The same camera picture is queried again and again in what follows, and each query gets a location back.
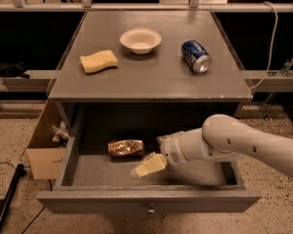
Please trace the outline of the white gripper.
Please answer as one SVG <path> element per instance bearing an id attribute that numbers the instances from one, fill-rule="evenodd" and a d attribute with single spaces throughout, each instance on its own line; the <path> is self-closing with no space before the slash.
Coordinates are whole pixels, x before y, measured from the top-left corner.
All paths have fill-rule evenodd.
<path id="1" fill-rule="evenodd" d="M 212 163 L 232 162 L 243 157 L 233 151 L 212 147 L 203 137 L 200 129 L 177 132 L 156 138 L 159 153 L 150 153 L 132 171 L 131 176 L 140 178 L 166 168 L 167 162 L 179 166 L 193 161 Z"/>

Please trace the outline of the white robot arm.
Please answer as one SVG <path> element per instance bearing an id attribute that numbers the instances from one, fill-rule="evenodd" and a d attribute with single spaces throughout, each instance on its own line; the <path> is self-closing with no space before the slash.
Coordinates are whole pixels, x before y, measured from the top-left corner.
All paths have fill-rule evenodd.
<path id="1" fill-rule="evenodd" d="M 191 161 L 228 162 L 253 157 L 293 178 L 293 139 L 267 134 L 224 114 L 208 117 L 201 128 L 157 139 L 160 151 L 145 157 L 131 176 L 142 177 Z"/>

